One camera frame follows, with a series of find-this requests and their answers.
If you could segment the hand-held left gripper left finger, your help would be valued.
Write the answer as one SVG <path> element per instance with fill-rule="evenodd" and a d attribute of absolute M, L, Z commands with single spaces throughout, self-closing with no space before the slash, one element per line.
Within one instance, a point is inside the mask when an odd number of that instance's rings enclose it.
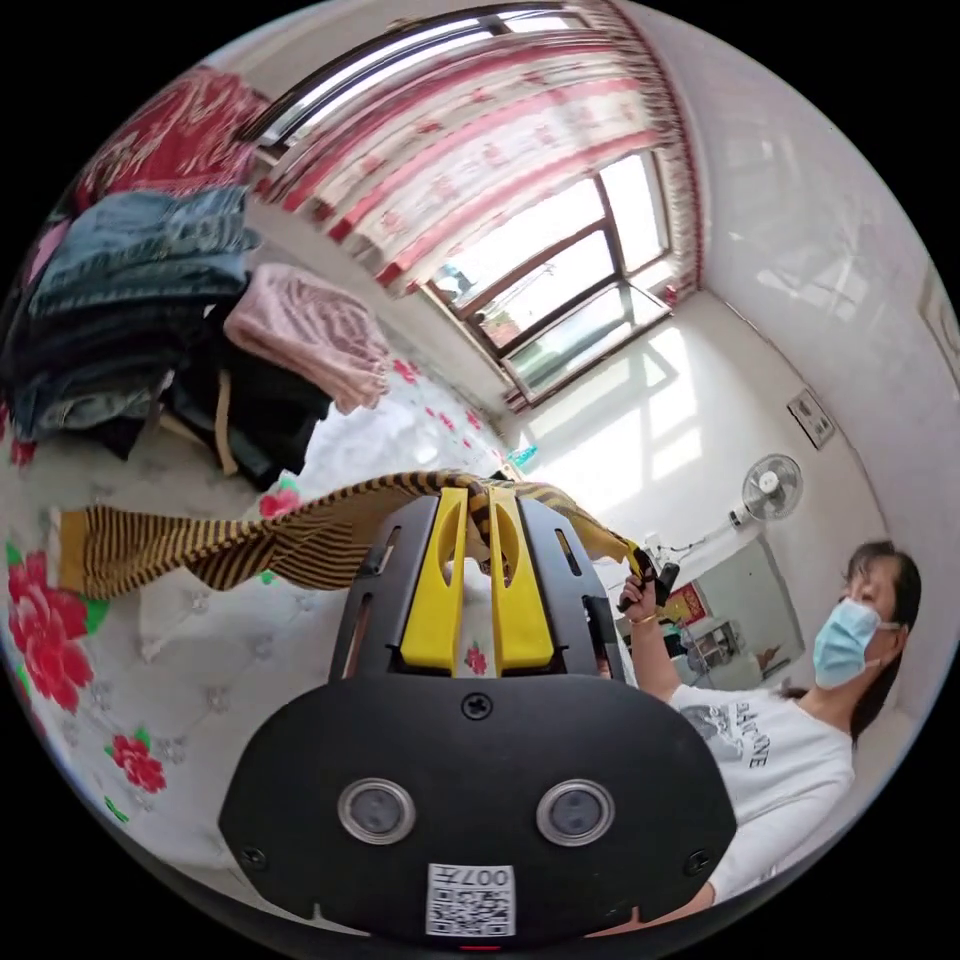
<path fill-rule="evenodd" d="M 468 491 L 447 487 L 433 511 L 400 645 L 410 669 L 453 669 L 460 641 Z"/>

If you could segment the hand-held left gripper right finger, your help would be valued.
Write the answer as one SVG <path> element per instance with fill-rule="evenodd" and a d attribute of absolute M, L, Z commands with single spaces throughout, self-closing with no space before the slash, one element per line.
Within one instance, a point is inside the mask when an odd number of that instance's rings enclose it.
<path fill-rule="evenodd" d="M 554 644 L 515 493 L 490 490 L 490 578 L 496 670 L 539 671 Z"/>

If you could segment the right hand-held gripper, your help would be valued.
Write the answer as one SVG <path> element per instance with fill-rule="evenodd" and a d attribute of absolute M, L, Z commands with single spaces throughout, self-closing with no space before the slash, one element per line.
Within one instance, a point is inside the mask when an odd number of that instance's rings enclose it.
<path fill-rule="evenodd" d="M 647 560 L 631 560 L 629 568 L 629 578 L 637 579 L 642 584 L 641 593 L 651 598 L 656 607 L 663 607 L 673 592 L 680 570 L 679 565 L 667 562 L 661 570 L 658 570 Z"/>

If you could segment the person's right hand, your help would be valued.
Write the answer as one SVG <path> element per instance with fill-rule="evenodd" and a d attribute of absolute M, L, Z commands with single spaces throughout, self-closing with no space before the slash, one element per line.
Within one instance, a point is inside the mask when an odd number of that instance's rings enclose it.
<path fill-rule="evenodd" d="M 656 621 L 658 604 L 654 580 L 637 575 L 628 576 L 618 599 L 617 608 L 632 626 Z"/>

